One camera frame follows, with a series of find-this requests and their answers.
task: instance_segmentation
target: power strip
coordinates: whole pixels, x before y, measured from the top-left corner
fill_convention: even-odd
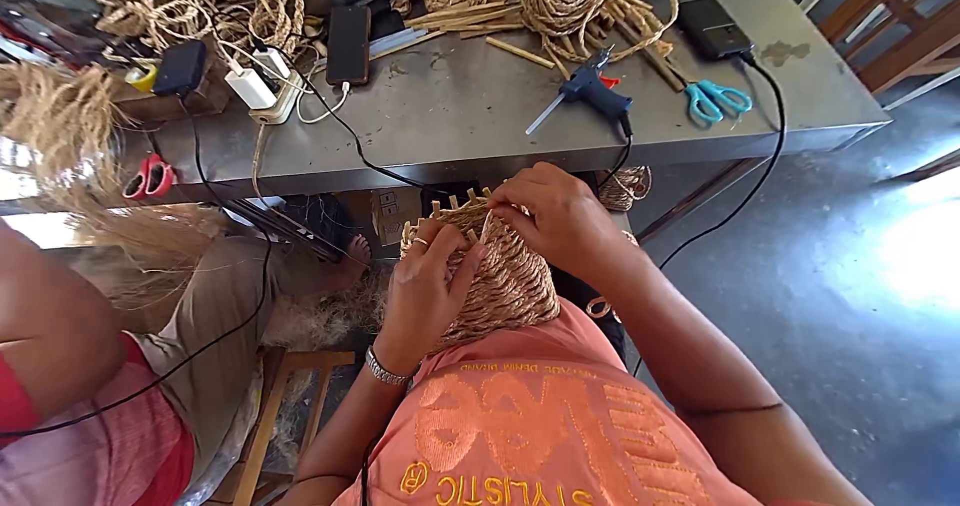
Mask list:
[[[280,93],[276,96],[276,104],[270,108],[249,111],[249,116],[253,118],[254,121],[263,125],[280,125],[290,118],[290,113],[293,112],[294,106],[297,103],[296,97],[300,94],[300,88],[304,86],[304,82],[295,73],[292,73],[287,80],[292,84],[295,84],[296,87],[291,84],[281,82],[283,87],[280,89]]]

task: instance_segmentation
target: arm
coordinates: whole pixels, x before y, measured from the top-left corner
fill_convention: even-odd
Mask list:
[[[586,184],[537,163],[493,195],[488,206],[535,251],[606,297],[663,395],[732,481],[764,503],[870,504],[740,349],[620,234]]]
[[[390,278],[383,327],[373,342],[380,365],[393,374],[414,372],[450,327],[467,299],[486,247],[469,247],[460,232],[436,220],[420,222],[415,242]],[[448,280],[453,251],[468,250]],[[310,442],[282,506],[331,503],[356,479],[366,447],[386,427],[406,393],[405,386],[381,382],[366,366],[330,421]]]
[[[0,220],[0,355],[41,421],[114,376],[118,333],[100,291]]]

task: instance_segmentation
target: black phone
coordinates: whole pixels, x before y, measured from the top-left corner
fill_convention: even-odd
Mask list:
[[[685,1],[679,5],[679,11],[679,28],[702,58],[721,60],[754,48],[754,43],[717,0]]]
[[[339,86],[366,84],[370,79],[370,9],[335,7],[330,12],[326,42],[326,82]]]

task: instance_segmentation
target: woman's left hand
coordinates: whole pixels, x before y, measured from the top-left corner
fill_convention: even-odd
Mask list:
[[[383,328],[373,344],[381,365],[406,376],[433,348],[460,313],[486,246],[470,244],[455,227],[428,218],[420,222],[407,256],[390,278]],[[447,260],[455,250],[467,251],[450,278]]]

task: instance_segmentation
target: stainless steel table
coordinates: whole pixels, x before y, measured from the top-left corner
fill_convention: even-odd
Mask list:
[[[646,1],[659,15],[668,12],[666,0]],[[719,1],[783,89],[789,128],[784,154],[852,144],[890,121],[792,0]],[[766,82],[739,62],[698,62],[674,30],[667,40],[677,43],[675,57],[690,74],[749,93],[755,107],[736,125],[725,119],[702,128],[688,116],[687,96],[670,90],[642,57],[607,68],[606,75],[623,79],[618,92],[634,100],[634,147],[627,166],[732,161],[655,228],[761,165],[777,140],[776,105]],[[526,31],[498,37],[533,50],[540,44]],[[357,132],[371,162],[426,183],[498,181],[539,160],[569,171],[610,167],[623,139],[587,106],[564,103],[533,135],[523,134],[557,95],[561,81],[557,70],[488,46],[482,38],[461,41],[450,34],[372,62],[369,83],[352,91],[338,114]],[[321,91],[331,101],[337,95],[326,84]],[[318,114],[316,99],[306,104]],[[253,195],[258,128],[244,108],[234,102],[220,116],[197,119],[204,172],[220,183],[216,192],[224,199]],[[209,199],[194,167],[189,124],[168,123],[157,139],[181,180],[164,201]],[[146,146],[138,133],[127,133],[133,158],[139,159]],[[267,147],[259,177],[264,194],[398,185],[363,166],[353,138],[333,119],[306,125],[294,116],[268,129]]]

